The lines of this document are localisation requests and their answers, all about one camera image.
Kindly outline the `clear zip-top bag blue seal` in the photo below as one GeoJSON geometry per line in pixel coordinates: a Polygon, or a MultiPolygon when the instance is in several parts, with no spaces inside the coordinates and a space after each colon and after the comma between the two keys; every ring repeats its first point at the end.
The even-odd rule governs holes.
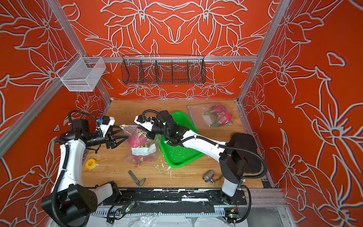
{"type": "Polygon", "coordinates": [[[127,158],[135,166],[156,161],[158,155],[158,145],[156,139],[147,137],[147,133],[134,125],[122,125],[129,147],[130,155],[127,158]]]}

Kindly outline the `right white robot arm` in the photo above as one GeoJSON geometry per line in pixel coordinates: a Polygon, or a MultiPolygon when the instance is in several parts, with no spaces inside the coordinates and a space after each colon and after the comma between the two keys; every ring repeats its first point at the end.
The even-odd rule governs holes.
{"type": "Polygon", "coordinates": [[[266,175],[267,164],[264,159],[251,149],[237,146],[238,140],[231,139],[228,143],[214,141],[201,136],[191,129],[178,125],[168,111],[151,111],[155,118],[149,118],[152,122],[151,131],[154,134],[164,136],[166,144],[173,147],[184,147],[197,150],[213,158],[220,164],[224,177],[222,193],[233,197],[238,188],[242,186],[244,179],[257,179],[266,175]],[[248,165],[246,155],[251,155],[260,161],[262,172],[254,176],[244,176],[248,165]]]}

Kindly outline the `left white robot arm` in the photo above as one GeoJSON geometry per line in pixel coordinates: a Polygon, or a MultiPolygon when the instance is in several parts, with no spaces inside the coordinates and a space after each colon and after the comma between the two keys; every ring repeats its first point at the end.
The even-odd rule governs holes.
{"type": "Polygon", "coordinates": [[[120,202],[122,194],[114,181],[109,181],[93,189],[82,183],[83,156],[86,149],[105,144],[116,148],[127,136],[119,136],[122,129],[109,125],[106,132],[96,129],[91,132],[86,121],[78,121],[54,142],[60,145],[60,166],[55,185],[50,195],[41,201],[42,209],[60,227],[85,227],[90,214],[104,202],[120,202]]]}

